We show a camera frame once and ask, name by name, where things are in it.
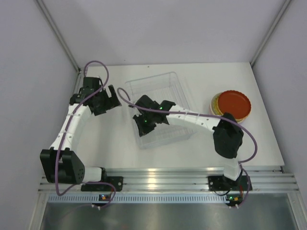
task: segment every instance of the clear plastic container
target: clear plastic container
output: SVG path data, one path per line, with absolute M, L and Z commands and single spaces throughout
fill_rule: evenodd
M 146 94 L 159 104 L 163 100 L 168 100 L 189 109 L 187 99 L 175 72 L 128 81 L 125 83 L 125 89 L 133 103 Z M 139 114 L 139 111 L 129 108 L 129 112 L 133 123 L 134 135 L 141 149 L 153 148 L 180 140 L 186 140 L 194 134 L 194 131 L 189 128 L 157 124 L 154 131 L 140 137 L 138 127 L 132 119 L 135 114 Z

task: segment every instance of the white robotic arm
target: white robotic arm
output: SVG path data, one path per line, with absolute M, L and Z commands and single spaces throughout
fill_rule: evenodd
M 40 159 L 48 182 L 54 183 L 56 176 L 62 184 L 101 182 L 107 179 L 104 168 L 85 167 L 76 154 L 82 130 L 90 116 L 103 114 L 121 105 L 113 86 L 108 87 L 111 92 L 109 97 L 100 83 L 100 78 L 96 77 L 83 79 L 83 87 L 70 99 L 65 122 L 56 140 L 49 149 L 41 151 Z
M 174 105 L 169 110 L 170 112 L 186 112 L 186 113 L 195 113 L 186 108 L 182 108 L 179 105 Z M 214 132 L 214 127 L 217 127 L 221 119 L 218 118 L 207 118 L 201 116 L 193 115 L 178 115 L 178 114 L 169 114 L 166 116 L 168 123 L 170 125 L 184 126 L 191 128 L 193 130 L 210 131 Z M 240 176 L 241 169 L 237 158 L 223 158 L 224 165 L 224 176 L 229 178 L 232 181 L 236 181 Z
M 243 137 L 243 132 L 239 127 L 219 118 L 197 115 L 198 113 L 182 108 L 174 102 L 163 101 L 158 104 L 147 95 L 143 95 L 135 105 L 138 106 L 141 113 L 133 117 L 138 126 L 140 137 L 153 131 L 156 124 L 160 123 L 188 127 L 199 131 L 210 131 L 213 133 L 215 151 L 223 157 L 224 177 L 236 182 L 242 175 L 236 159 L 237 150 L 242 144 Z M 225 113 L 223 117 L 235 122 L 231 114 Z

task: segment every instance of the white wall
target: white wall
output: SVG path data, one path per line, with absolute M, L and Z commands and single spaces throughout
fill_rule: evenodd
M 251 61 L 283 0 L 45 0 L 80 65 Z
M 27 229 L 75 71 L 33 0 L 0 3 L 0 229 Z
M 253 68 L 286 166 L 307 204 L 307 1 L 295 0 Z

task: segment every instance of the purple cable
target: purple cable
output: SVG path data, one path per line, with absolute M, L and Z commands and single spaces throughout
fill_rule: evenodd
M 106 208 L 108 207 L 111 202 L 113 201 L 114 197 L 115 197 L 115 194 L 116 194 L 116 188 L 114 187 L 114 185 L 112 184 L 109 184 L 109 183 L 105 183 L 105 182 L 87 182 L 87 184 L 104 184 L 104 185 L 108 185 L 110 187 L 112 187 L 112 189 L 114 190 L 114 193 L 112 195 L 112 197 L 109 199 L 109 201 L 104 205 L 104 206 L 101 206 L 101 208 Z M 47 216 L 47 219 L 49 221 L 49 223 L 51 225 L 56 225 L 57 223 L 59 223 L 61 220 L 63 220 L 65 217 L 67 217 L 70 213 L 76 211 L 77 209 L 81 208 L 81 207 L 85 207 L 85 206 L 91 206 L 91 204 L 83 204 L 83 205 L 79 205 L 75 208 L 73 208 L 72 210 L 68 211 L 67 213 L 65 213 L 61 218 L 59 218 L 57 221 L 51 221 L 50 220 L 50 217 Z
M 129 101 L 126 100 L 125 98 L 123 98 L 123 96 L 120 94 L 120 91 L 123 91 L 123 92 L 126 94 L 126 96 L 127 96 L 127 98 L 128 98 Z M 143 108 L 143 107 L 140 107 L 140 106 L 138 106 L 138 105 L 136 105 L 136 104 L 131 103 L 131 102 L 130 102 L 130 97 L 129 97 L 128 93 L 127 93 L 123 88 L 118 88 L 118 89 L 117 89 L 117 94 L 118 94 L 118 96 L 119 96 L 124 102 L 126 102 L 126 103 L 129 104 L 130 106 L 135 107 L 135 108 L 137 108 L 137 109 L 144 110 L 144 111 L 155 112 L 155 113 L 161 113 L 161 114 L 184 114 L 184 115 L 185 115 L 185 114 L 188 114 L 188 115 L 193 115 L 193 116 L 198 116 L 198 115 L 199 115 L 199 116 L 202 116 L 202 117 L 218 118 L 218 119 L 221 119 L 221 120 L 224 120 L 224 121 L 228 121 L 229 123 L 234 124 L 234 125 L 236 125 L 237 127 L 239 127 L 239 128 L 241 128 L 242 130 L 244 130 L 244 131 L 250 136 L 250 138 L 252 139 L 252 141 L 254 142 L 254 145 L 255 145 L 255 150 L 254 150 L 254 153 L 251 155 L 251 157 L 247 158 L 246 160 L 243 160 L 243 161 L 239 161 L 239 162 L 238 162 L 238 163 L 240 164 L 240 168 L 241 168 L 242 171 L 246 174 L 247 179 L 248 179 L 248 189 L 247 189 L 247 191 L 246 191 L 246 195 L 245 195 L 243 201 L 241 202 L 241 204 L 240 204 L 239 206 L 241 206 L 241 205 L 245 202 L 246 198 L 248 197 L 248 193 L 249 193 L 249 190 L 250 190 L 250 184 L 251 184 L 251 182 L 250 182 L 250 177 L 249 177 L 247 171 L 246 171 L 245 169 L 243 169 L 243 167 L 242 167 L 242 163 L 245 163 L 245 162 L 248 162 L 248 161 L 252 160 L 252 159 L 256 156 L 257 151 L 258 151 L 258 145 L 257 145 L 257 142 L 256 142 L 254 136 L 253 136 L 246 128 L 244 128 L 243 126 L 241 126 L 241 125 L 238 124 L 237 122 L 232 121 L 232 120 L 229 120 L 229 119 L 227 119 L 227 118 L 225 118 L 225 117 L 222 117 L 222 116 L 208 115 L 208 114 L 197 114 L 197 113 L 185 113 L 185 112 L 163 111 L 163 110 L 156 110 L 156 109 L 147 109 L 147 108 Z
M 64 195 L 65 193 L 67 193 L 68 190 L 70 190 L 72 187 L 75 186 L 75 184 L 72 184 L 72 185 L 69 186 L 63 193 L 60 193 L 60 192 L 59 192 L 59 154 L 60 154 L 60 151 L 61 151 L 61 149 L 62 149 L 64 140 L 65 140 L 65 137 L 66 137 L 66 132 L 67 132 L 67 130 L 68 130 L 68 128 L 69 128 L 69 125 L 71 124 L 73 115 L 77 112 L 77 110 L 82 106 L 82 104 L 83 104 L 84 102 L 86 102 L 88 99 L 90 99 L 91 97 L 93 97 L 94 95 L 96 95 L 97 93 L 99 93 L 101 90 L 103 90 L 103 88 L 106 86 L 107 82 L 109 81 L 109 70 L 107 69 L 107 67 L 105 66 L 105 64 L 102 63 L 101 61 L 90 61 L 90 62 L 88 62 L 88 63 L 85 65 L 84 71 L 83 71 L 83 72 L 85 73 L 85 69 L 89 66 L 89 64 L 94 63 L 94 62 L 101 64 L 101 65 L 105 68 L 105 70 L 106 70 L 106 82 L 105 82 L 105 84 L 101 84 L 101 87 L 100 87 L 98 90 L 96 90 L 94 93 L 92 93 L 92 94 L 90 94 L 89 96 L 87 96 L 86 98 L 84 98 L 84 99 L 77 105 L 77 107 L 73 110 L 72 115 L 71 115 L 71 116 L 69 117 L 69 119 L 68 119 L 68 122 L 67 122 L 66 127 L 65 127 L 65 132 L 63 133 L 62 139 L 61 139 L 61 141 L 60 141 L 60 143 L 59 143 L 59 148 L 58 148 L 57 156 L 56 156 L 56 165 L 55 165 L 55 186 L 56 186 L 56 193 L 57 193 L 58 196 Z

